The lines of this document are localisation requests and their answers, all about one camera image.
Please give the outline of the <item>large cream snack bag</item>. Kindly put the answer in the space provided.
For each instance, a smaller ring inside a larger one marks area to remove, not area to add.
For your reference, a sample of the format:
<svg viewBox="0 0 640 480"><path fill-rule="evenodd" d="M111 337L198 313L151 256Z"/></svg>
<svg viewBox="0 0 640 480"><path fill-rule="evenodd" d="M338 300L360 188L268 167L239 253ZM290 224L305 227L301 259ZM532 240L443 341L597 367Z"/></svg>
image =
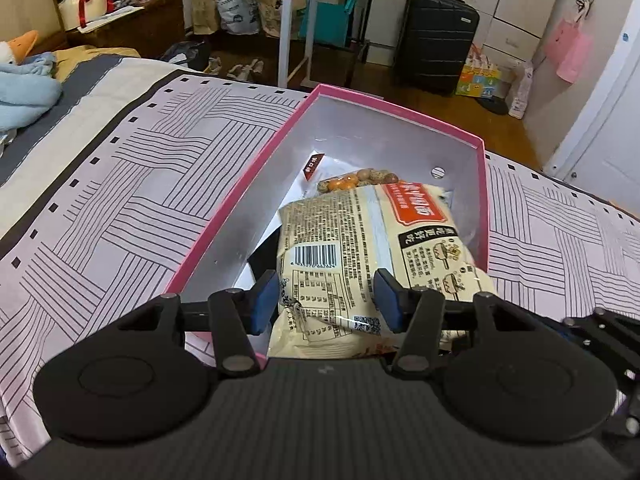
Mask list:
<svg viewBox="0 0 640 480"><path fill-rule="evenodd" d="M448 300L493 292L449 209L449 192L399 182L329 192L289 203L281 222L279 315L272 358L349 359L392 351L401 313L384 315L374 274Z"/></svg>

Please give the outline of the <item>clear bag of mixed nuts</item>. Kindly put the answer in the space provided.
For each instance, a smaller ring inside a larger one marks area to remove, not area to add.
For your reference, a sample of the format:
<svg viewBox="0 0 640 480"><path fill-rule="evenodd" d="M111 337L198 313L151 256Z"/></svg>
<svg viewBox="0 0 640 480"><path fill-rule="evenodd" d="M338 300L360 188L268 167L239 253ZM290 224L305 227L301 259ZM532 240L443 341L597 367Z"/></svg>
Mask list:
<svg viewBox="0 0 640 480"><path fill-rule="evenodd" d="M320 180L317 184L317 191L320 194L326 194L334 191L361 188L362 186L398 183L399 181L398 175L390 170L361 168L347 174Z"/></svg>

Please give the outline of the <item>small red sachet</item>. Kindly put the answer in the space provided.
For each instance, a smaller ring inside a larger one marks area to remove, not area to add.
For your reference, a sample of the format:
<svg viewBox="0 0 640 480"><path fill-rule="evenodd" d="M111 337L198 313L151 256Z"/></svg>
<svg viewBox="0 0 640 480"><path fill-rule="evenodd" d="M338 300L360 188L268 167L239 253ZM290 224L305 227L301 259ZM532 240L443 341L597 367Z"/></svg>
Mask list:
<svg viewBox="0 0 640 480"><path fill-rule="evenodd" d="M324 155L322 153L312 154L307 160L303 168L303 176L306 181L310 181L322 162Z"/></svg>

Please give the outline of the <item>pink cardboard box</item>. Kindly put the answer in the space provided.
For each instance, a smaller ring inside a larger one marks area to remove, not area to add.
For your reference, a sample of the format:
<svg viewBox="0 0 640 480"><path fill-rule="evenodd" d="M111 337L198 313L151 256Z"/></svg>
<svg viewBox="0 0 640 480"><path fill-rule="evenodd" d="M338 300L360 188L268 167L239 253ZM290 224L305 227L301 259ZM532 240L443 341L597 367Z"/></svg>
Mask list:
<svg viewBox="0 0 640 480"><path fill-rule="evenodd" d="M484 143L441 120L314 90L242 171L169 284L186 301L233 286L276 238L276 296L253 322L270 358L395 349L373 302L384 269L449 300L489 292Z"/></svg>

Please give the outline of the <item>colourful gift bag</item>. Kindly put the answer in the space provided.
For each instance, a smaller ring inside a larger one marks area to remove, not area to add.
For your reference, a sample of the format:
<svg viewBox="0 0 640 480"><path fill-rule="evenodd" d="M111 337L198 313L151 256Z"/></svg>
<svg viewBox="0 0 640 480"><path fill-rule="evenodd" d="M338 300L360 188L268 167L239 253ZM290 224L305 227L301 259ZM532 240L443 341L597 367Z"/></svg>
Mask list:
<svg viewBox="0 0 640 480"><path fill-rule="evenodd" d="M472 44L460 74L456 95L491 99L496 95L501 72L497 64Z"/></svg>

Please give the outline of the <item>black suitcase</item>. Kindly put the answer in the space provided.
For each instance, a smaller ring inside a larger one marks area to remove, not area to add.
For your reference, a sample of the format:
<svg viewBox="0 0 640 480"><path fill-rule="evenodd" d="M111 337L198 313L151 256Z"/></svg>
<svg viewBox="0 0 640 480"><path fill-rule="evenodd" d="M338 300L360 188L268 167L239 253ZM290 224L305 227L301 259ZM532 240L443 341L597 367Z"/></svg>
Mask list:
<svg viewBox="0 0 640 480"><path fill-rule="evenodd" d="M407 0L390 71L394 84L453 94L479 22L463 0Z"/></svg>

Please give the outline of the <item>brown paper bag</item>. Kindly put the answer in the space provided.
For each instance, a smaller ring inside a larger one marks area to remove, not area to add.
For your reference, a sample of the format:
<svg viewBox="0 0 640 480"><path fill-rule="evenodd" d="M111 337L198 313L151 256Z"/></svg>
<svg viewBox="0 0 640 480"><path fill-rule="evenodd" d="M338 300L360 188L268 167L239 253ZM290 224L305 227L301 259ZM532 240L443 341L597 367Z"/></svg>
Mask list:
<svg viewBox="0 0 640 480"><path fill-rule="evenodd" d="M192 0L193 32L198 36L208 36L220 29L217 0Z"/></svg>

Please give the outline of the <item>teal tote bag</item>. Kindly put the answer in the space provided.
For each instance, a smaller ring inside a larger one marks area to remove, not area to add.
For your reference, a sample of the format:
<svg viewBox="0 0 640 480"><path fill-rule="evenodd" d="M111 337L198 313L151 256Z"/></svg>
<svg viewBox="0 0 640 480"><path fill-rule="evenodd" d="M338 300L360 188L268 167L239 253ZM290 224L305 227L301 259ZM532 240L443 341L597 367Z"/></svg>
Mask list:
<svg viewBox="0 0 640 480"><path fill-rule="evenodd" d="M357 0L346 0L343 4L319 2L314 40L334 47L345 47L348 23L354 12Z"/></svg>

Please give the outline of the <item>wooden nightstand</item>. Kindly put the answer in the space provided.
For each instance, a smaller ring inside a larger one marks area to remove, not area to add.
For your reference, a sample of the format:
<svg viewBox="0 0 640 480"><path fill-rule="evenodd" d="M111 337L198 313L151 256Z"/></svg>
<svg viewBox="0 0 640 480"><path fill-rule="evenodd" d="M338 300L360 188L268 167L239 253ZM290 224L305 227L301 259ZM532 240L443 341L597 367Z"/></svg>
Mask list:
<svg viewBox="0 0 640 480"><path fill-rule="evenodd" d="M186 38L183 0L149 0L142 10L124 15L92 32L66 32L70 47L130 48L142 58L161 58Z"/></svg>

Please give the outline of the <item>pink hanging bag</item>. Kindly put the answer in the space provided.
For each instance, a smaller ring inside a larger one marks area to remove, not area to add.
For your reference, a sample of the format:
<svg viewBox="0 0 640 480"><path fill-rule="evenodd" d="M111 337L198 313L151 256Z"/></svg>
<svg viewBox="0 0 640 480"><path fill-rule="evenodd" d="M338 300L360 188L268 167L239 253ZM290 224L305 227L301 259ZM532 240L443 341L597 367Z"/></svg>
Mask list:
<svg viewBox="0 0 640 480"><path fill-rule="evenodd" d="M582 23L563 18L544 45L544 55L555 67L555 75L574 84L584 68L593 38L582 31Z"/></svg>

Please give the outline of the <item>light blue blanket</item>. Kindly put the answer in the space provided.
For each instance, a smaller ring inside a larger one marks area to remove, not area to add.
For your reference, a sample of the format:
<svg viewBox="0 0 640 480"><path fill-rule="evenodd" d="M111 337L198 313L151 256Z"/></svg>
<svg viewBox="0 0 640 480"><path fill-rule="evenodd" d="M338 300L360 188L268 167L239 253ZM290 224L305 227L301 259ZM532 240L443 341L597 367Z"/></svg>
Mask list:
<svg viewBox="0 0 640 480"><path fill-rule="evenodd" d="M62 84L53 77L52 52L26 58L23 64L1 64L1 132L24 128L58 102Z"/></svg>

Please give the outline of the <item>white goose plush toy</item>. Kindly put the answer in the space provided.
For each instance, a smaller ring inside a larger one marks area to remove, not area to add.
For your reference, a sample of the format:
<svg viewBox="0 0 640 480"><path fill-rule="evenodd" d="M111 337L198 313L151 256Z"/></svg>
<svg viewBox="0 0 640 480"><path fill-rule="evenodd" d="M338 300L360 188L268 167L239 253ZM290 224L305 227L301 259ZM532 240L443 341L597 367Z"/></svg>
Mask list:
<svg viewBox="0 0 640 480"><path fill-rule="evenodd" d="M0 42L0 63L20 65L35 47L38 41L38 32L30 30L22 36L8 41Z"/></svg>

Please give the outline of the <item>wooden padded headboard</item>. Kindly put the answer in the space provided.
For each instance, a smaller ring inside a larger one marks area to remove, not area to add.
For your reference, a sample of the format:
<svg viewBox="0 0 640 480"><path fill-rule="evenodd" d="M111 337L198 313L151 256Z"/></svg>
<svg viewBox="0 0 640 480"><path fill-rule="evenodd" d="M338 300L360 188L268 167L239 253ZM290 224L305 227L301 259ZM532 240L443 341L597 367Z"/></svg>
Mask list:
<svg viewBox="0 0 640 480"><path fill-rule="evenodd" d="M30 30L38 32L35 53L67 47L56 0L0 0L1 39L10 40Z"/></svg>

